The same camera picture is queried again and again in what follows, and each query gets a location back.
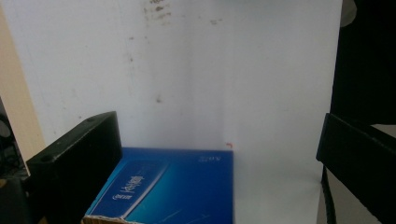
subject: white board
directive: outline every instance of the white board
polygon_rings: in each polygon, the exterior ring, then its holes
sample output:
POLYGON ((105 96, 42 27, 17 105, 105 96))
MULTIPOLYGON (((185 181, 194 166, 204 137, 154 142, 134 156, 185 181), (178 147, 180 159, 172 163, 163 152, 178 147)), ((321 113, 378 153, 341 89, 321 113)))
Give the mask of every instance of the white board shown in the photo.
POLYGON ((341 0, 2 0, 48 144, 230 148, 235 223, 315 223, 341 0))

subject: red mark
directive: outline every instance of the red mark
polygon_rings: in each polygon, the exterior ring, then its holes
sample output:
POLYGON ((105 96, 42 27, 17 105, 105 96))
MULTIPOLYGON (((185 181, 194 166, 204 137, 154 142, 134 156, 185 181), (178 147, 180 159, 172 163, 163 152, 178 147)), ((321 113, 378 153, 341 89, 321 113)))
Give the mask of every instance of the red mark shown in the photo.
POLYGON ((225 144, 227 147, 229 147, 230 149, 233 149, 233 144, 232 143, 226 143, 225 144))

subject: beige strip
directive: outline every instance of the beige strip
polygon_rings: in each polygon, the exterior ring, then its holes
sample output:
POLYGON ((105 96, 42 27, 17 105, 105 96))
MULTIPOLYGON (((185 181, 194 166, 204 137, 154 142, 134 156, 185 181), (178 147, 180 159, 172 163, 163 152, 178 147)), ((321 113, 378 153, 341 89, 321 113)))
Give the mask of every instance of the beige strip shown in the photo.
POLYGON ((45 147, 21 62, 0 6, 0 96, 24 161, 45 147))

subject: white surface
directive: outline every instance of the white surface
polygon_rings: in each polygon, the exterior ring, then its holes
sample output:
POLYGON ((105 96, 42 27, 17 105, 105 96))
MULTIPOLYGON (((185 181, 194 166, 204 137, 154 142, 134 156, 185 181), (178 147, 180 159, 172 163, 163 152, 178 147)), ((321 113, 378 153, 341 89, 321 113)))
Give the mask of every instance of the white surface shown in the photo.
POLYGON ((108 110, 127 147, 232 143, 235 223, 315 223, 341 0, 158 2, 2 1, 46 143, 108 110))

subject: blue box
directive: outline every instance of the blue box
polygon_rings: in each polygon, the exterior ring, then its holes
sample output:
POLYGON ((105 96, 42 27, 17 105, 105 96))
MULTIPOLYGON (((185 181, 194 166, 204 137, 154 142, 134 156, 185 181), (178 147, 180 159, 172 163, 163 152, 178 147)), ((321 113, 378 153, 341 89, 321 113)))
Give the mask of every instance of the blue box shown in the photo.
POLYGON ((233 153, 124 148, 83 223, 232 224, 233 153))

